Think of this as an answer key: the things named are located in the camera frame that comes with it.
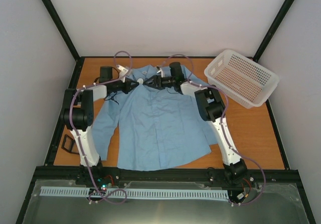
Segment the round pink brooch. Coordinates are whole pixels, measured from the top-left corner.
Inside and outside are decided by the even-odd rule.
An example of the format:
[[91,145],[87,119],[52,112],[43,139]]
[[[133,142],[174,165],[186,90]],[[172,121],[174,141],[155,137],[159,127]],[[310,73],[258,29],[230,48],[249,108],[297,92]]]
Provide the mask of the round pink brooch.
[[144,84],[144,80],[143,80],[142,78],[139,78],[139,79],[137,80],[137,82],[138,82],[139,84]]

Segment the light blue button shirt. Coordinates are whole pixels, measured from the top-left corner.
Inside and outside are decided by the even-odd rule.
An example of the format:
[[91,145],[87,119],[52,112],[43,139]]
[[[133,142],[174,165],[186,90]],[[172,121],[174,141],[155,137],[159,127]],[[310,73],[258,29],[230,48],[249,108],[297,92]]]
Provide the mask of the light blue button shirt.
[[115,129],[119,130],[117,167],[155,171],[188,164],[211,152],[217,139],[200,117],[196,100],[172,88],[139,85],[129,93],[112,93],[92,127],[102,160]]

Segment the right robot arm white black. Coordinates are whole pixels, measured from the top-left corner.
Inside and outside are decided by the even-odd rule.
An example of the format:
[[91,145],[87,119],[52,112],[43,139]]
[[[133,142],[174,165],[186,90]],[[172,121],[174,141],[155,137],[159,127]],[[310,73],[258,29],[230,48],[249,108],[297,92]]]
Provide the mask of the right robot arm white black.
[[183,73],[179,62],[172,62],[169,68],[170,75],[165,76],[162,68],[157,67],[157,74],[144,80],[143,85],[158,90],[172,87],[176,92],[196,100],[200,117],[209,124],[218,141],[225,181],[228,185],[239,184],[247,173],[247,166],[230,134],[226,119],[227,106],[221,98],[220,90],[213,85],[193,81],[192,74]]

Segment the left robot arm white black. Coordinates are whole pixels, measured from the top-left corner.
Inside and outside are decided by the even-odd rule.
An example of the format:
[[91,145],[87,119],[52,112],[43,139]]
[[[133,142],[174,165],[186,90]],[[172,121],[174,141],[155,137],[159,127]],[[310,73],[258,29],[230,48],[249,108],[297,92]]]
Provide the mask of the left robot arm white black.
[[91,85],[65,90],[60,120],[74,138],[82,166],[90,169],[101,164],[92,136],[94,102],[107,99],[112,93],[128,94],[134,90],[139,83],[128,78],[130,73],[129,67],[103,66]]

